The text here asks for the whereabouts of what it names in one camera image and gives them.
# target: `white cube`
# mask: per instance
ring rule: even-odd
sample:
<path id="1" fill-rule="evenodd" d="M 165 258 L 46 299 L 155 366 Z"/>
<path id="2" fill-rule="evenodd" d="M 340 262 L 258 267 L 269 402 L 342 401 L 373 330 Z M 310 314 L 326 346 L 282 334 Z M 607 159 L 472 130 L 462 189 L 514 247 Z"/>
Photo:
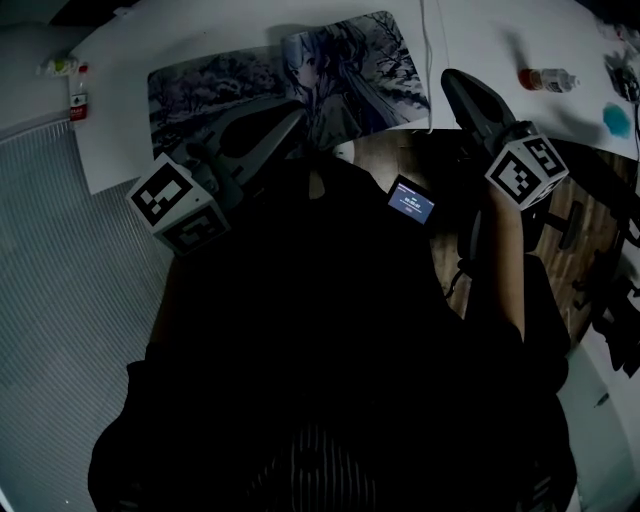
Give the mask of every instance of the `white cube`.
<path id="1" fill-rule="evenodd" d="M 544 135 L 509 142 L 485 177 L 519 210 L 546 197 L 565 176 L 567 166 Z"/>
<path id="2" fill-rule="evenodd" d="M 151 234 L 179 255 L 229 230 L 213 196 L 164 153 L 129 191 L 127 201 Z"/>

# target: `white desk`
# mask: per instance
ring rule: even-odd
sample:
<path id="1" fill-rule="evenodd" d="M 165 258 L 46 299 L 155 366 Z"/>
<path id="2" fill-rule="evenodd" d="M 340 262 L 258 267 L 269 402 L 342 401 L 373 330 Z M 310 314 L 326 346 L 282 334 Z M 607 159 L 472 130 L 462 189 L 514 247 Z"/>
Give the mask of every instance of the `white desk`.
<path id="1" fill-rule="evenodd" d="M 437 0 L 425 0 L 434 48 L 435 126 L 454 120 L 440 75 L 447 67 Z M 130 16 L 96 30 L 75 50 L 89 63 L 89 116 L 77 123 L 82 165 L 91 193 L 138 177 L 153 161 L 147 74 L 205 55 L 278 44 L 305 27 L 322 26 L 376 10 L 390 11 L 405 37 L 420 78 L 426 46 L 419 0 L 143 0 Z M 428 120 L 405 127 L 424 128 Z"/>
<path id="2" fill-rule="evenodd" d="M 609 83 L 602 56 L 620 51 L 573 0 L 424 0 L 433 49 L 433 124 L 457 125 L 440 86 L 456 67 L 500 93 L 519 119 L 547 134 L 631 158 L 635 142 L 609 135 L 607 102 L 631 114 Z M 423 84 L 426 45 L 420 0 L 142 0 L 130 16 L 96 30 L 75 50 L 89 63 L 89 117 L 78 123 L 80 156 L 91 193 L 139 176 L 152 162 L 147 74 L 205 55 L 277 44 L 281 37 L 386 9 L 404 35 Z M 519 33 L 535 67 L 566 67 L 583 86 L 569 94 L 525 91 L 504 34 Z M 404 128 L 427 128 L 428 120 Z"/>

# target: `ribbed panel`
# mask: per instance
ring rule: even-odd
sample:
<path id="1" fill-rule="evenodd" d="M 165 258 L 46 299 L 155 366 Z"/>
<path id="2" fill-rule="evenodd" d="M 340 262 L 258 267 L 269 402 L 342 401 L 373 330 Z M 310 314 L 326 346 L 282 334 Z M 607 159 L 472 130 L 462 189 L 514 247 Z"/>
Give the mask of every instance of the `ribbed panel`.
<path id="1" fill-rule="evenodd" d="M 0 142 L 0 488 L 16 512 L 94 510 L 91 450 L 171 257 L 126 205 L 130 186 L 89 195 L 68 121 Z"/>

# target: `white cable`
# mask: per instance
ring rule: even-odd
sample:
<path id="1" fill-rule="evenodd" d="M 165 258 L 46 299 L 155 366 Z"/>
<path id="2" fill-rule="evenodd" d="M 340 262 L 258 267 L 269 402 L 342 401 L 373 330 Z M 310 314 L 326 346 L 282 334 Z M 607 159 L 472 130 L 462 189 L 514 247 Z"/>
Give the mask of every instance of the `white cable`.
<path id="1" fill-rule="evenodd" d="M 433 132 L 433 103 L 431 102 L 431 65 L 433 63 L 433 51 L 429 36 L 427 35 L 427 22 L 425 20 L 424 0 L 420 0 L 420 15 L 422 16 L 422 35 L 427 50 L 427 101 L 429 102 L 429 131 L 427 135 Z"/>

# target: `small screen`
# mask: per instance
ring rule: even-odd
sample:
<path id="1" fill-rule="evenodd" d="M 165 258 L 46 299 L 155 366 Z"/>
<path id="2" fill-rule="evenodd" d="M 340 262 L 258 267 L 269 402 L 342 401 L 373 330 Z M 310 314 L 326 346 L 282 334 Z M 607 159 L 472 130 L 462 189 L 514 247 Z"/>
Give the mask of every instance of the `small screen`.
<path id="1" fill-rule="evenodd" d="M 420 224 L 427 222 L 431 210 L 433 210 L 431 201 L 402 183 L 398 183 L 393 191 L 389 206 L 417 220 Z"/>

